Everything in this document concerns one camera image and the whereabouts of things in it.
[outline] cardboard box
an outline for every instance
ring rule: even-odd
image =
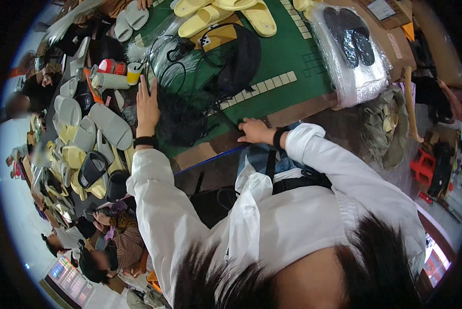
[[[358,0],[366,6],[388,30],[409,24],[413,20],[410,0]]]

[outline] plastic bag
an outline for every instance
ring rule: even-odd
[[[335,10],[337,14],[327,22],[325,16],[329,16],[324,13],[326,9],[328,13],[333,13]],[[392,65],[371,34],[368,40],[364,39],[364,43],[368,46],[368,41],[370,41],[373,64],[363,64],[361,52],[356,51],[357,46],[354,40],[351,40],[353,29],[350,29],[350,25],[347,24],[347,18],[340,15],[341,9],[344,9],[343,13],[351,14],[354,20],[359,18],[357,30],[361,33],[369,33],[365,21],[352,7],[316,3],[309,8],[310,25],[337,92],[339,103],[333,109],[352,107],[375,99],[388,86],[389,70],[392,69]]]
[[[141,38],[144,46],[139,46],[137,40],[132,38],[128,46],[126,46],[126,57],[128,62],[141,62],[145,60],[152,44],[158,37],[163,35],[178,36],[179,27],[181,27],[181,25],[183,25],[188,19],[189,17],[182,18],[174,14],[169,15],[154,29],[154,31]],[[162,43],[162,41],[156,42],[156,45],[154,45],[152,49],[157,49]]]

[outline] paper cup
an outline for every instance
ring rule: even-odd
[[[141,73],[141,64],[138,62],[132,62],[128,65],[128,73],[126,75],[126,79],[128,80],[128,84],[135,85],[138,83]]]

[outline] black slipper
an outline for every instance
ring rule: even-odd
[[[90,188],[99,178],[107,172],[109,162],[98,151],[91,151],[85,156],[78,173],[78,182],[84,189]]]
[[[361,19],[353,11],[342,8],[339,10],[339,17],[353,30],[353,42],[355,43],[358,58],[363,65],[371,66],[375,62],[372,44],[370,43],[370,31]]]
[[[126,195],[126,180],[129,177],[126,170],[115,170],[109,176],[106,188],[106,200],[114,203]]]
[[[323,17],[348,66],[352,69],[358,67],[358,56],[352,37],[354,31],[350,29],[350,26],[346,24],[343,18],[340,18],[333,7],[326,7],[323,11]]]

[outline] hand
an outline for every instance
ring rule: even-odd
[[[105,225],[103,225],[102,223],[99,223],[98,221],[94,221],[93,225],[96,226],[96,229],[98,229],[99,231],[104,232]]]
[[[138,0],[139,10],[148,9],[152,5],[152,0]]]
[[[49,74],[45,74],[44,78],[42,79],[42,87],[47,85],[53,85],[53,78]]]
[[[272,145],[276,129],[268,128],[265,123],[255,118],[243,118],[238,129],[245,132],[245,136],[238,139],[238,142],[267,143]]]
[[[155,126],[159,121],[161,112],[157,105],[157,78],[152,83],[148,94],[145,76],[140,76],[139,92],[136,94],[136,115],[138,118],[138,127],[136,128],[136,137],[154,136]]]
[[[93,217],[99,221],[99,223],[105,225],[105,226],[111,226],[109,223],[109,220],[111,219],[110,217],[106,216],[103,212],[95,212],[93,214]]]
[[[46,121],[44,120],[44,118],[42,116],[39,117],[39,121],[41,123],[41,130],[42,132],[46,132]]]
[[[440,79],[437,79],[437,83],[439,84],[440,88],[442,88],[442,89],[447,88],[447,85],[443,81],[441,81]]]

